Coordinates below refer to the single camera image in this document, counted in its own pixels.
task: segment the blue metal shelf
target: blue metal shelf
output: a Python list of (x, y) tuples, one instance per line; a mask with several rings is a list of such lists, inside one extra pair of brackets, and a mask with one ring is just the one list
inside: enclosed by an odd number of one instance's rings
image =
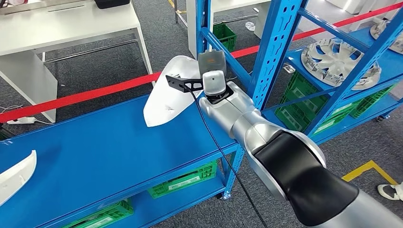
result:
[[(2, 141), (0, 172), (33, 149), (38, 155), (32, 178), (0, 207), (2, 227), (60, 227), (221, 157), (194, 104), (169, 123), (148, 128), (146, 100)], [(234, 140), (206, 120), (225, 152), (236, 151)]]
[(150, 227), (170, 216), (188, 209), (197, 203), (222, 192), (221, 172), (218, 176), (185, 189), (172, 192), (168, 195), (153, 199), (147, 191), (132, 196), (131, 204), (134, 214), (110, 226), (110, 228), (145, 228)]
[[(372, 45), (374, 43), (374, 38), (372, 38), (369, 33), (369, 28), (357, 30), (349, 33), (350, 36), (362, 41), (367, 45)], [(313, 77), (302, 65), (301, 62), (301, 52), (304, 48), (292, 50), (287, 52), (286, 61), (289, 62), (298, 72), (300, 72), (310, 83), (312, 83), (317, 89), (320, 91), (327, 90), (333, 88), (330, 85), (327, 85), (315, 77)], [(366, 90), (351, 90), (348, 93), (348, 97), (354, 96), (355, 100), (361, 99), (365, 96), (368, 96), (372, 93), (375, 93), (385, 87), (388, 87), (392, 84), (399, 82), (403, 78), (403, 55), (398, 54), (394, 51), (387, 50), (385, 53), (378, 59), (379, 65), (382, 68), (381, 78), (378, 84), (370, 89)]]
[[(325, 141), (334, 138), (341, 133), (344, 133), (360, 124), (365, 123), (366, 121), (374, 119), (377, 116), (394, 109), (395, 106), (398, 104), (398, 101), (393, 99), (391, 96), (386, 95), (380, 101), (375, 103), (371, 108), (365, 111), (360, 117), (353, 118), (348, 115), (338, 124), (318, 133), (317, 135), (312, 136), (311, 139), (318, 144), (324, 143)], [(263, 110), (262, 113), (268, 120), (286, 128), (286, 126), (274, 114), (274, 110)]]

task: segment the power strip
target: power strip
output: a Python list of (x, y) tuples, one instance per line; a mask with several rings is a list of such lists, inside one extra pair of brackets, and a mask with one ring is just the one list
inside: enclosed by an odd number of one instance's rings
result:
[(7, 121), (8, 124), (33, 124), (37, 119), (35, 117), (21, 117), (17, 120)]

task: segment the black box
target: black box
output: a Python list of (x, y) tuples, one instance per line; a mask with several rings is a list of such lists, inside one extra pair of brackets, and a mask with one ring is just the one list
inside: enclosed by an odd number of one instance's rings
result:
[(107, 9), (115, 6), (129, 4), (130, 0), (95, 0), (96, 6), (100, 9)]

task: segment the yellow floor marking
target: yellow floor marking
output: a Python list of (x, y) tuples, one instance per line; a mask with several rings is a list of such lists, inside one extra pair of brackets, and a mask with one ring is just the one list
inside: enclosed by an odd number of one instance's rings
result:
[(398, 183), (393, 180), (391, 176), (389, 176), (379, 165), (377, 165), (373, 160), (370, 160), (369, 162), (365, 163), (364, 165), (356, 168), (355, 170), (349, 172), (346, 174), (344, 177), (342, 177), (343, 180), (349, 182), (353, 180), (354, 178), (360, 176), (363, 174), (363, 172), (368, 171), (370, 169), (374, 168), (383, 178), (385, 178), (390, 184), (392, 185), (397, 185)]
[[(175, 4), (173, 3), (172, 0), (168, 0), (168, 2), (169, 2), (169, 4), (172, 6), (172, 8), (175, 8)], [(186, 10), (185, 10), (185, 11), (179, 11), (179, 10), (178, 10), (178, 13), (186, 13)]]

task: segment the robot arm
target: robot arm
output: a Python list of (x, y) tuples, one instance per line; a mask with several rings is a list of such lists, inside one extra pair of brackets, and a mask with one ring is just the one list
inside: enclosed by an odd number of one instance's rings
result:
[(222, 71), (203, 74), (202, 110), (236, 139), (250, 166), (298, 220), (317, 228), (401, 228), (403, 221), (353, 184), (326, 169), (319, 147), (306, 135), (279, 127)]

